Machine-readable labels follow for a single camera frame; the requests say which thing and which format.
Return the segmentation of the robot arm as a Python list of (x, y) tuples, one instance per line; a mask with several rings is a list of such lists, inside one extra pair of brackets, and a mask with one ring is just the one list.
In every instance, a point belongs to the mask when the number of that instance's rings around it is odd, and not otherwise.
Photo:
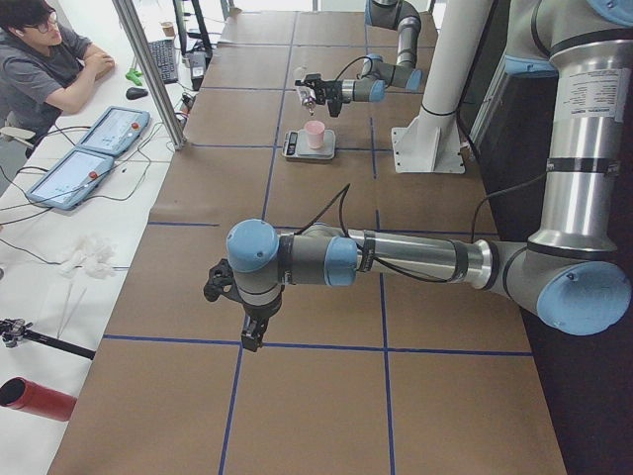
[(319, 73), (296, 70), (294, 86), (301, 105), (315, 112), (325, 105), (331, 118), (339, 116), (342, 106), (352, 102), (380, 102), (390, 87), (415, 92), (419, 89), (422, 71), (417, 64), (417, 42), (421, 33), (419, 13), (408, 1), (368, 1), (365, 3), (365, 24), (398, 33), (397, 57), (387, 63), (379, 54), (362, 55), (362, 68), (355, 79), (341, 75), (325, 80)]
[(372, 270), (467, 282), (573, 335), (600, 333), (624, 316), (632, 287), (610, 260), (607, 222), (632, 77), (631, 3), (513, 2), (506, 69), (558, 77), (539, 230), (525, 242), (465, 243), (318, 223), (280, 234), (243, 221), (229, 231), (227, 256), (211, 268), (204, 295), (243, 307), (244, 348), (262, 345), (286, 286), (348, 286)]

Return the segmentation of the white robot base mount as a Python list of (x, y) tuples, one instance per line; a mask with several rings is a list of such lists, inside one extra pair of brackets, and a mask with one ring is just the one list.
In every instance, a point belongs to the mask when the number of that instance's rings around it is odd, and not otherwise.
[(418, 115), (392, 129), (397, 173), (462, 174), (457, 116), (469, 72), (494, 2), (446, 3)]

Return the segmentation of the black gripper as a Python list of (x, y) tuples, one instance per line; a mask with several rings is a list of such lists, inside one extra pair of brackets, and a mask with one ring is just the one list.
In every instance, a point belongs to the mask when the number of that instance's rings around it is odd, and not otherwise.
[(326, 105), (331, 118), (337, 118), (345, 104), (342, 82), (323, 80), (319, 73), (297, 79), (295, 89), (302, 105)]
[(281, 309), (282, 293), (283, 286), (275, 280), (259, 280), (254, 273), (234, 271), (225, 258), (209, 269), (203, 288), (209, 302), (225, 297), (243, 307), (247, 317), (240, 334), (241, 346), (251, 352), (263, 346), (269, 319)]

